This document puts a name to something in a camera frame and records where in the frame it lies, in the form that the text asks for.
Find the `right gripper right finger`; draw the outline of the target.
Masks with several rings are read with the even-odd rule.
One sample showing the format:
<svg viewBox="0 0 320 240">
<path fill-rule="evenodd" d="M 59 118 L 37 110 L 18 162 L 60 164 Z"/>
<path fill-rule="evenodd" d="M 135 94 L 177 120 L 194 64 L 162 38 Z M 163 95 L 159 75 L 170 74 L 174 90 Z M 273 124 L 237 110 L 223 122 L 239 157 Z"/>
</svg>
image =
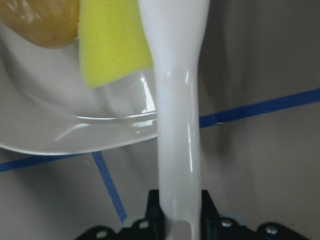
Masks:
<svg viewBox="0 0 320 240">
<path fill-rule="evenodd" d="M 201 191 L 201 240 L 246 240 L 247 234 L 234 219 L 220 217 L 207 190 Z"/>
</svg>

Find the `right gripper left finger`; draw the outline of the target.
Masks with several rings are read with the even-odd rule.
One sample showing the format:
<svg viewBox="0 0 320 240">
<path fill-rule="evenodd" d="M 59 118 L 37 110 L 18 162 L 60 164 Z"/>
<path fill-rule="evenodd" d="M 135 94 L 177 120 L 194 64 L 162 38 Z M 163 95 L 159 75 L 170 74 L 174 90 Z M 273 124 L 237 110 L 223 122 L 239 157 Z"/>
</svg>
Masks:
<svg viewBox="0 0 320 240">
<path fill-rule="evenodd" d="M 144 216 L 127 217 L 122 225 L 123 240 L 164 240 L 165 217 L 160 207 L 159 190 L 148 192 Z"/>
</svg>

